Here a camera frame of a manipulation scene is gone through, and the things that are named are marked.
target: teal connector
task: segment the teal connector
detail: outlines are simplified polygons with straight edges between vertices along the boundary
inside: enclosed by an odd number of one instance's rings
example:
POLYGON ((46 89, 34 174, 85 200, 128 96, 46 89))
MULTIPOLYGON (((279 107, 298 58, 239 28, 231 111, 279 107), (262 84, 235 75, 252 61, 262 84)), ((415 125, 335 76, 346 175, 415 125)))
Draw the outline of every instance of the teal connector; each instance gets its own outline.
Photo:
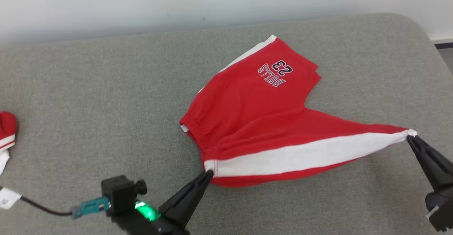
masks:
POLYGON ((72 217, 73 219, 77 219, 86 214, 107 211, 109 209, 109 204, 110 202, 107 197, 101 197, 91 201, 83 202, 82 204, 80 204, 80 206, 71 208, 72 217))

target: white wall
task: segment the white wall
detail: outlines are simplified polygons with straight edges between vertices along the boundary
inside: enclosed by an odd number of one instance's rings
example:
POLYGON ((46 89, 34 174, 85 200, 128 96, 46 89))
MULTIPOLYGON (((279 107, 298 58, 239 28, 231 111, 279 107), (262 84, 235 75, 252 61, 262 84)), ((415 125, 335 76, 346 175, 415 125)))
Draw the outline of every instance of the white wall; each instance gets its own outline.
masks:
POLYGON ((453 38, 453 0, 0 0, 0 41, 186 30, 367 12, 453 38))

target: red fabric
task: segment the red fabric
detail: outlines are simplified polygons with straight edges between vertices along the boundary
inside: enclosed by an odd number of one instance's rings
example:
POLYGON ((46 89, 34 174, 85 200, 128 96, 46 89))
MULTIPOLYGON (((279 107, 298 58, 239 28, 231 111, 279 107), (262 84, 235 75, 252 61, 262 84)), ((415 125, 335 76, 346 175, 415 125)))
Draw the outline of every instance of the red fabric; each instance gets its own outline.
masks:
MULTIPOLYGON (((307 109, 305 99, 321 78, 316 69, 314 63, 276 39, 216 74, 195 97, 180 124, 188 127, 187 134, 199 146, 203 162, 226 160, 325 138, 406 130, 390 125, 360 124, 307 109)), ((243 187, 273 180, 296 179, 350 161, 282 174, 215 177, 212 183, 243 187)))
MULTIPOLYGON (((16 118, 9 112, 0 112, 0 141, 8 138, 9 136, 15 135, 17 130, 16 118)), ((2 143, 0 149, 10 145, 14 140, 2 143)))

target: basketball shorts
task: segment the basketball shorts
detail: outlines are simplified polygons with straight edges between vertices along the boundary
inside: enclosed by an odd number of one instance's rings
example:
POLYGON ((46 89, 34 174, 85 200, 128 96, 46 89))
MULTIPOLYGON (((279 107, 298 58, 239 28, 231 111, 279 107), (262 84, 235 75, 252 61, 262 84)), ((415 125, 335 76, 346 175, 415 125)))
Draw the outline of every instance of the basketball shorts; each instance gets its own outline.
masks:
POLYGON ((212 183, 244 187, 314 175, 417 132, 305 107, 317 66, 271 36, 217 73, 180 121, 212 183))

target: black cable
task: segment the black cable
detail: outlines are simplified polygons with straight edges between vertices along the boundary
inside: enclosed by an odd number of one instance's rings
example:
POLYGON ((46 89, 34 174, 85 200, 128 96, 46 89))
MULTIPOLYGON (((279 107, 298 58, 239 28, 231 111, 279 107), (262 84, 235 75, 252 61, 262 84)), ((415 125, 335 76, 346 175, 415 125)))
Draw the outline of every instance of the black cable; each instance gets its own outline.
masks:
POLYGON ((34 201, 32 201, 31 199, 25 197, 25 196, 22 196, 21 197, 21 200, 22 201, 25 201, 27 202, 28 204, 30 204, 31 206, 34 206, 36 208, 39 208, 40 210, 42 211, 45 211, 49 214, 53 214, 55 216, 71 216, 71 212, 58 212, 58 211, 53 211, 52 209, 49 209, 49 208, 46 208, 45 206, 42 206, 34 201))

